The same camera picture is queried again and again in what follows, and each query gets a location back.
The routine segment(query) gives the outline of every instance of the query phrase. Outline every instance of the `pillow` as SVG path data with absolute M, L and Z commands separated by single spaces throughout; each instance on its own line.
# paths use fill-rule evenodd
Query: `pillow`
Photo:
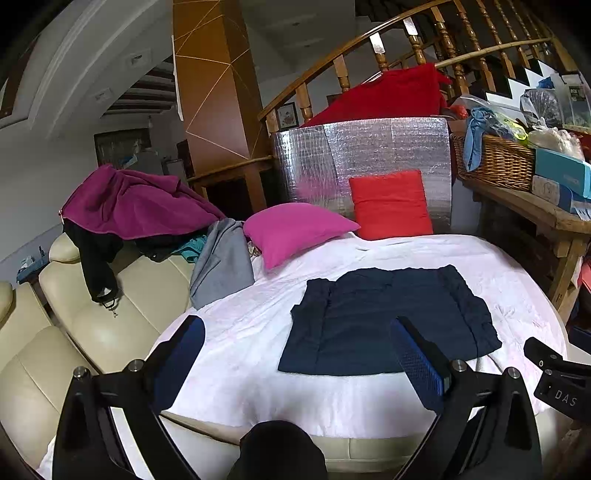
M 349 185 L 361 238 L 433 234 L 420 170 L 354 177 Z
M 357 223 L 322 207 L 283 203 L 252 215 L 244 223 L 244 234 L 259 248 L 270 270 L 306 248 L 358 228 Z

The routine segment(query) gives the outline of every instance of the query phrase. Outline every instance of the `gray cloth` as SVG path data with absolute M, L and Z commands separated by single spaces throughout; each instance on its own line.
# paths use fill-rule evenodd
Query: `gray cloth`
M 255 282 L 242 224 L 224 218 L 209 226 L 207 241 L 191 275 L 189 295 L 195 309 Z

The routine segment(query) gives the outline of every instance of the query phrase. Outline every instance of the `red towel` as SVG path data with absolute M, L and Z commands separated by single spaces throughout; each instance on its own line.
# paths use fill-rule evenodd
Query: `red towel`
M 439 115 L 446 107 L 439 83 L 451 83 L 433 63 L 411 69 L 390 70 L 373 82 L 343 93 L 303 127 L 403 116 Z

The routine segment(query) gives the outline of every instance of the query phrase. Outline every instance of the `purple fleece jacket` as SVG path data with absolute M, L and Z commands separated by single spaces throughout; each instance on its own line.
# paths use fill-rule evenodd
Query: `purple fleece jacket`
M 225 218 L 178 177 L 115 170 L 112 165 L 91 173 L 61 215 L 90 232 L 114 233 L 124 240 L 182 235 Z

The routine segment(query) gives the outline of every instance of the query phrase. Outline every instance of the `staircase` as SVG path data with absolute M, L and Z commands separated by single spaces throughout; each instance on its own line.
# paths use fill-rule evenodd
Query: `staircase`
M 323 72 L 333 70 L 341 91 L 349 90 L 347 57 L 361 52 L 373 54 L 376 64 L 365 82 L 390 69 L 434 63 L 453 81 L 448 100 L 471 93 L 512 111 L 525 89 L 564 70 L 558 39 L 519 0 L 413 3 L 356 0 L 358 36 L 319 59 L 259 113 L 269 134 L 279 131 L 277 108 L 293 96 L 304 122 L 314 116 L 309 85 Z

